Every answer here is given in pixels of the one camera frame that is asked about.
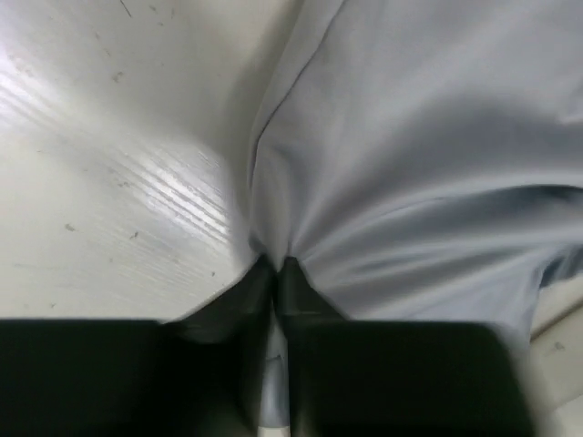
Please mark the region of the grey pillowcase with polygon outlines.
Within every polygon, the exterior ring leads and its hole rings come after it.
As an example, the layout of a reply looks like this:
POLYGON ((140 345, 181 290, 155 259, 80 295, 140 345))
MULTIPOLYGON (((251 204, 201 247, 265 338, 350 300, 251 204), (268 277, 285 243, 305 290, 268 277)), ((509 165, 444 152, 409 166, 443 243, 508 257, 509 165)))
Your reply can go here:
POLYGON ((499 329, 582 272, 579 1, 306 1, 251 134, 251 244, 363 320, 499 329))

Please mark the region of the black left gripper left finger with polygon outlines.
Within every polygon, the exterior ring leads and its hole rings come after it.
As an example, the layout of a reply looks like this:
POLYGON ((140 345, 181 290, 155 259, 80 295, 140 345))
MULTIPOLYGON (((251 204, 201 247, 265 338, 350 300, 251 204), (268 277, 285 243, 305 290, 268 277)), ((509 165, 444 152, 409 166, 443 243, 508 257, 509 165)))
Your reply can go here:
POLYGON ((260 256, 237 283, 166 324, 162 435, 256 435, 276 282, 260 256))

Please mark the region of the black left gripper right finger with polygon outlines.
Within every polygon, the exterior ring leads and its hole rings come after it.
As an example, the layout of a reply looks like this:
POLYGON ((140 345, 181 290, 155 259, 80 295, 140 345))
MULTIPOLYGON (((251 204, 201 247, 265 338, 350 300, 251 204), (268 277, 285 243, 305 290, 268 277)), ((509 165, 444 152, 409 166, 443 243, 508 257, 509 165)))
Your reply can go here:
POLYGON ((309 282, 302 264, 287 257, 278 273, 278 286, 273 296, 275 314, 286 340, 287 392, 290 417, 290 436, 303 436, 302 429, 302 341, 312 325, 346 321, 337 310, 309 282))

